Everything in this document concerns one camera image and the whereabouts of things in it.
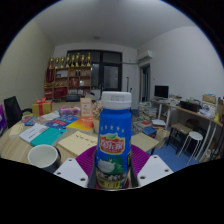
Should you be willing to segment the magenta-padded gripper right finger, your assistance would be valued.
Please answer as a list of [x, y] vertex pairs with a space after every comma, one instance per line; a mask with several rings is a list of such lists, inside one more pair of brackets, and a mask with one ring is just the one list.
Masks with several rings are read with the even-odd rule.
[[158, 155], [149, 155], [139, 147], [132, 146], [131, 184], [133, 187], [143, 187], [172, 173], [172, 169]]

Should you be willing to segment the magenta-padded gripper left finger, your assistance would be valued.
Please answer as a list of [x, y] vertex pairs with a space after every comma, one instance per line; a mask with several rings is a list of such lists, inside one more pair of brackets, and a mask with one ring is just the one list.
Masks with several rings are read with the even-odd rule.
[[94, 189], [96, 184], [95, 154], [96, 147], [93, 146], [77, 158], [66, 159], [54, 174], [78, 186]]

